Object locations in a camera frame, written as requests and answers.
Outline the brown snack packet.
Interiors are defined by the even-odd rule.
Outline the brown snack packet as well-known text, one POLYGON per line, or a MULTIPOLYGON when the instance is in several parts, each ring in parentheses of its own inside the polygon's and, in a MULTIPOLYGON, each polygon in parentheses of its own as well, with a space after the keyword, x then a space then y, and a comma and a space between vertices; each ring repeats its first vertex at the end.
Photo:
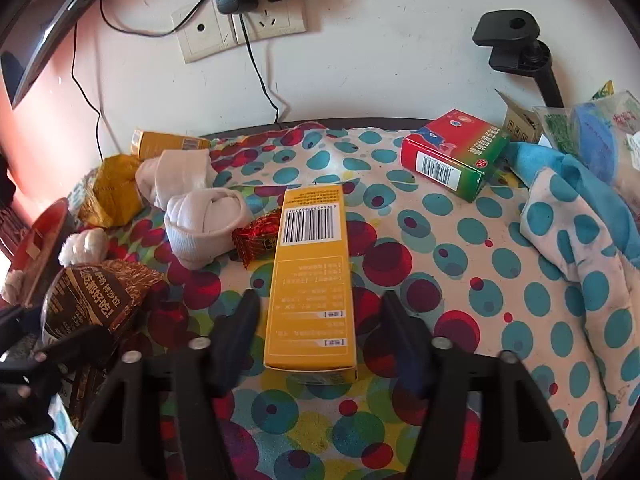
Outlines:
POLYGON ((70 394, 63 401, 76 429, 115 365, 122 340, 140 318, 145 296, 161 281, 163 274, 157 270, 114 259, 69 266, 50 285, 41 312, 41 340, 46 346, 91 325, 108 331, 106 339, 89 341, 96 357, 74 373, 70 394))

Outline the white cotton bag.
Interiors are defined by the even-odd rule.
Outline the white cotton bag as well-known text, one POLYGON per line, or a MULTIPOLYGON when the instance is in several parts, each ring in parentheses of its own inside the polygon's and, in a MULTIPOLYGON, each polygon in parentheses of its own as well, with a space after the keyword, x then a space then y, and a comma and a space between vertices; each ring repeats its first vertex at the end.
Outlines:
MULTIPOLYGON (((70 234, 63 243, 58 262, 61 270, 78 264, 97 264, 106 258, 108 237, 104 229, 88 229, 80 233, 70 234)), ((9 306, 15 304, 22 288, 23 272, 10 271, 1 284, 1 300, 9 306)))

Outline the tall yellow medicine box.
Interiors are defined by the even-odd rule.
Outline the tall yellow medicine box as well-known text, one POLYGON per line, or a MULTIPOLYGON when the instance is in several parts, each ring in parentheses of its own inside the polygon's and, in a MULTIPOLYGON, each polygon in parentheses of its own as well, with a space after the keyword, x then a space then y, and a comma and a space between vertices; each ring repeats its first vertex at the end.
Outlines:
POLYGON ((284 193, 264 365, 305 385, 343 385, 357 379, 341 185, 313 185, 284 193))

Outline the white sock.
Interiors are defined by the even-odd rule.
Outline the white sock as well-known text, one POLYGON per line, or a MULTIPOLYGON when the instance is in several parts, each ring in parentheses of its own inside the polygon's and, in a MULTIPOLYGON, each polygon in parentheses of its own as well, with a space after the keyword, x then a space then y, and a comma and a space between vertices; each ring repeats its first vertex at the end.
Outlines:
POLYGON ((253 221, 243 195, 201 188, 171 197, 164 223, 172 253, 188 270, 200 270, 234 248, 232 232, 253 221))

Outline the red foil candy wrapper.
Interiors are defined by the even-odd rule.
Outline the red foil candy wrapper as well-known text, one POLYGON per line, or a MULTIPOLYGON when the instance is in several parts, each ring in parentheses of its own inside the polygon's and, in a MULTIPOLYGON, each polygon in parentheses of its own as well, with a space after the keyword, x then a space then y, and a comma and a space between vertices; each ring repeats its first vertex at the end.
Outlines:
POLYGON ((281 208, 273 209, 232 232, 232 242, 245 269, 252 261, 276 249, 281 214, 281 208))

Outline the beige sock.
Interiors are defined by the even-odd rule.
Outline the beige sock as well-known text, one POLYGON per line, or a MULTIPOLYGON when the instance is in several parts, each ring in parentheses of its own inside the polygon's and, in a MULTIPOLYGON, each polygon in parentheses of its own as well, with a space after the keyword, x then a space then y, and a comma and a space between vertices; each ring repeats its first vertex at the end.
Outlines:
POLYGON ((166 150, 136 171, 136 185, 149 204, 165 210, 171 197, 210 188, 216 178, 209 150, 166 150))

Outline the colourful polka dot cloth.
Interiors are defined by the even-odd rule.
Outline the colourful polka dot cloth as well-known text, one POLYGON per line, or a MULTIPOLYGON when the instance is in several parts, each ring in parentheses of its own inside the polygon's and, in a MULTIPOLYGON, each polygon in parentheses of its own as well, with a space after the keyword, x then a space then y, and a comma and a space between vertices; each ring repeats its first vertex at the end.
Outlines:
POLYGON ((210 151, 216 185, 253 214, 289 188, 344 190, 358 377, 304 385, 265 366, 258 330, 239 385, 214 403, 240 479, 399 479, 426 404, 401 382, 380 325, 393 292, 466 352, 515 353, 585 479, 622 445, 639 402, 639 233, 620 196, 575 159, 511 146, 472 202, 400 163, 401 138, 304 125, 210 151))

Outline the golden snack bag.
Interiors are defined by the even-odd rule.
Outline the golden snack bag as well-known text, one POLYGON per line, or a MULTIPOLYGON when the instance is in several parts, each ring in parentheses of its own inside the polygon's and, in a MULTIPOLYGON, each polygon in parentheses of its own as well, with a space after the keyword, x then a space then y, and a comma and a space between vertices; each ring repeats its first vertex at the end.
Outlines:
POLYGON ((79 221, 96 228, 118 228, 142 211, 136 181, 140 165, 134 156, 115 155, 90 172, 79 188, 79 221))

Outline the small yellow medicine box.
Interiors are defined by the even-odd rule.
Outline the small yellow medicine box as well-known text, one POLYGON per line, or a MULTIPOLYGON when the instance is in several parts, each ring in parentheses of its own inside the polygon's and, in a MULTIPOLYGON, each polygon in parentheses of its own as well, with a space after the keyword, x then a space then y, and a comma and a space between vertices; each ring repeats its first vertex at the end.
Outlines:
POLYGON ((209 147, 209 140, 204 138, 137 129, 130 141, 130 154, 136 159, 147 160, 160 157, 167 150, 208 150, 209 147))

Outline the red green medicine box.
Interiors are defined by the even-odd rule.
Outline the red green medicine box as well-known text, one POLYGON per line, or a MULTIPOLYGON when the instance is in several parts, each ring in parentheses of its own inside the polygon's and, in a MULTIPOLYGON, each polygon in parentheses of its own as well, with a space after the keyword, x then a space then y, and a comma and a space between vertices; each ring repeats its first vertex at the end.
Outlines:
POLYGON ((471 203, 509 142, 501 128, 450 110, 402 139, 400 162, 471 203))

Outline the clear bag with blue items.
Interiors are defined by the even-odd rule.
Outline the clear bag with blue items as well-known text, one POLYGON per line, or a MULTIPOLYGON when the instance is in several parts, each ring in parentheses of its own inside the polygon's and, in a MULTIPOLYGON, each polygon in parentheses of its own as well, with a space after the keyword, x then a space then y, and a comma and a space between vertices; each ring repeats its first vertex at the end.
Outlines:
POLYGON ((537 106, 535 114, 551 145, 614 188, 638 218, 639 100, 625 90, 570 108, 537 106))

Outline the dark monitor edge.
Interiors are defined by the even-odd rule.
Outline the dark monitor edge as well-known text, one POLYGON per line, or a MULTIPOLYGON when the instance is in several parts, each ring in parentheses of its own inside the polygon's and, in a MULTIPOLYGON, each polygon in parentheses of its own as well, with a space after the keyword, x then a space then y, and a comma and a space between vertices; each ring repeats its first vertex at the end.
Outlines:
POLYGON ((1 6, 1 75, 13 108, 96 0, 10 0, 1 6))

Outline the white wall switch plate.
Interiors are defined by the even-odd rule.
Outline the white wall switch plate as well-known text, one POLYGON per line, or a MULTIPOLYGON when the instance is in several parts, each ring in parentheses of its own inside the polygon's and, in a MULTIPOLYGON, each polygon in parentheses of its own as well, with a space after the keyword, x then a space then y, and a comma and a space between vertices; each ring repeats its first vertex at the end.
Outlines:
POLYGON ((179 30, 179 48, 186 64, 238 45, 230 15, 220 14, 215 0, 204 3, 179 30))

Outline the black clamp mount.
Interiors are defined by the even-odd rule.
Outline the black clamp mount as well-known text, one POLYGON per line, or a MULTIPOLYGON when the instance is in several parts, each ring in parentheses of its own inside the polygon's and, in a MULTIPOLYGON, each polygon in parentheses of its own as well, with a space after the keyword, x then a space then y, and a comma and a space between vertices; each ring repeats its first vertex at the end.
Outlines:
POLYGON ((491 48, 488 64, 496 72, 532 78, 548 107, 564 102, 552 70, 552 54, 539 39, 540 28, 533 14, 524 10, 495 10, 484 13, 472 40, 491 48))

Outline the white wall power socket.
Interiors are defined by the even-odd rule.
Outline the white wall power socket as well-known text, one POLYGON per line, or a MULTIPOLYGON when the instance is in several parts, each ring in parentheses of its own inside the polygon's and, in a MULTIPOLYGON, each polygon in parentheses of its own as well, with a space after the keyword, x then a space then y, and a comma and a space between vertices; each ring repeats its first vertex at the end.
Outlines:
POLYGON ((303 0, 264 1, 252 12, 235 15, 233 26, 238 44, 245 44, 243 29, 250 42, 302 34, 307 31, 305 3, 303 0))

